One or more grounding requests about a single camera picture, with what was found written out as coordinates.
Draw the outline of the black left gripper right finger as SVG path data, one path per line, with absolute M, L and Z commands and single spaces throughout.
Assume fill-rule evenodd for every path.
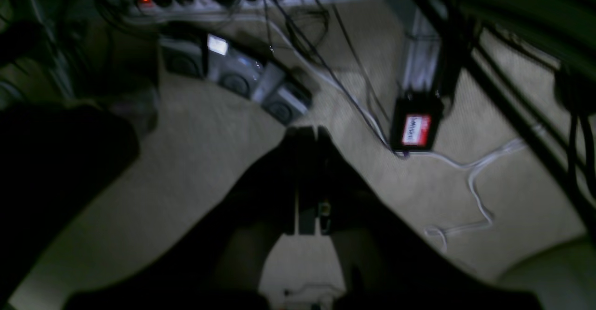
M 314 130 L 315 195 L 330 205 L 322 231 L 345 279 L 335 310 L 540 310 L 534 293 L 494 287 L 434 250 L 386 206 L 341 155 L 324 126 Z

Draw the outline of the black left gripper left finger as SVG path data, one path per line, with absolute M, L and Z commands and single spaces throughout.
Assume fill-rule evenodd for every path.
M 259 293 L 270 251 L 293 223 L 298 128 L 255 161 L 224 199 L 149 266 L 67 310 L 268 310 Z

